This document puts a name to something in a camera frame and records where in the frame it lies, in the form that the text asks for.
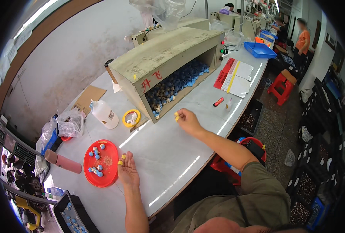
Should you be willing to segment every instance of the worker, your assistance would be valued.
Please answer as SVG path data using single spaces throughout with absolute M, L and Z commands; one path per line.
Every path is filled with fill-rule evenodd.
M 278 42 L 285 44 L 288 38 L 288 28 L 285 26 L 284 21 L 281 17 L 276 17 L 275 22 L 278 27 L 275 25 L 272 25 L 271 27 L 277 30 Z
M 307 30 L 307 22 L 299 18 L 297 24 L 302 33 L 298 37 L 296 48 L 294 49 L 293 61 L 297 70 L 300 70 L 306 63 L 306 54 L 310 47 L 310 32 Z
M 172 233 L 307 232 L 301 228 L 286 226 L 290 218 L 289 195 L 246 147 L 205 130 L 196 115 L 187 109 L 180 109 L 177 114 L 177 123 L 186 133 L 205 143 L 226 162 L 241 171 L 243 195 L 223 195 L 226 191 L 222 190 L 221 193 L 214 193 L 198 200 L 175 218 Z M 148 219 L 140 195 L 140 178 L 133 154 L 129 151 L 122 155 L 118 163 L 118 176 L 123 184 L 126 200 L 126 231 L 149 232 Z M 201 172 L 187 188 L 197 179 L 203 179 L 203 185 L 191 189 L 210 183 L 217 189 L 224 186 L 222 180 L 211 182 L 208 177 L 210 178 L 202 177 Z M 189 200 L 177 201 L 185 191 L 175 199 L 174 209 L 178 203 L 189 203 Z
M 233 11 L 233 9 L 235 8 L 235 6 L 234 6 L 234 4 L 232 4 L 232 3 L 227 3 L 226 5 L 224 5 L 224 7 L 229 7 L 229 11 L 231 11 L 231 12 L 234 12 Z

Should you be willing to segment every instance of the tiled floor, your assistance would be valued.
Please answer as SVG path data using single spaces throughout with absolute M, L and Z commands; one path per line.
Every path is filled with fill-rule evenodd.
M 275 75 L 267 74 L 272 81 Z M 302 115 L 298 87 L 295 86 L 289 99 L 282 105 L 276 104 L 277 98 L 267 93 L 267 87 L 260 82 L 253 98 L 263 103 L 262 120 L 259 123 L 255 138 L 266 146 L 266 168 L 286 187 L 294 167 L 284 165 L 285 156 L 291 149 L 298 156 L 298 124 Z M 151 233 L 170 232 L 174 225 L 173 203 L 156 215 L 150 225 Z

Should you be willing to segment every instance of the power strip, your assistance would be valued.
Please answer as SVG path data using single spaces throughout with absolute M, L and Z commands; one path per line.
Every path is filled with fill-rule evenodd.
M 223 54 L 222 57 L 223 57 L 223 58 L 226 58 L 226 57 L 228 57 L 228 56 L 230 55 L 230 53 L 231 53 L 231 52 L 228 51 L 228 53 L 227 53 L 227 54 Z

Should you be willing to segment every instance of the small glue bottle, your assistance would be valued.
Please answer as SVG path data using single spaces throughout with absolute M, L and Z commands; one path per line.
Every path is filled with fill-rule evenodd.
M 230 100 L 228 100 L 228 102 L 226 103 L 226 109 L 227 111 L 230 111 L 232 107 L 232 98 Z

